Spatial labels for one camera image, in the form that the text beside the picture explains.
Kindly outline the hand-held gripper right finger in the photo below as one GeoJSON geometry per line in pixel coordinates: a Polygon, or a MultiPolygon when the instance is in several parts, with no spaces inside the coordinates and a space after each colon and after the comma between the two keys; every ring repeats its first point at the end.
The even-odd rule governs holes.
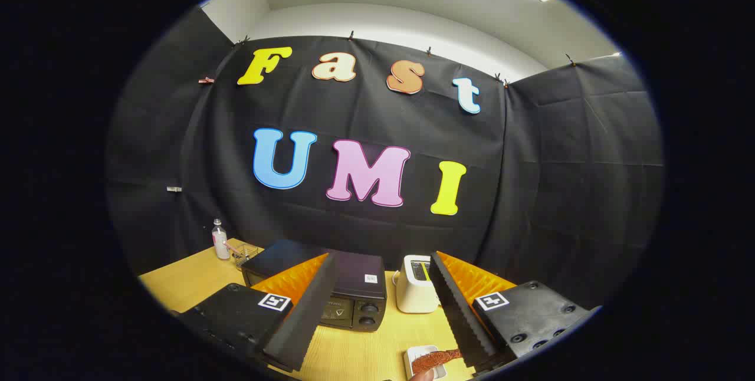
{"type": "Polygon", "coordinates": [[[461,358],[477,376],[531,359],[598,311],[540,281],[515,285],[440,251],[431,254],[429,279],[461,358]]]}

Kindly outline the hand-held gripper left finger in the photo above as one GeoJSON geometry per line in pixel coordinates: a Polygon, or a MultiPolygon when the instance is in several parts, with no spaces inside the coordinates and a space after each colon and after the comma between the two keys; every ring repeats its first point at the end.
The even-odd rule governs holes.
{"type": "Polygon", "coordinates": [[[177,318],[240,362],[300,370],[336,278],[336,258],[323,253],[252,287],[227,284],[177,318]]]}

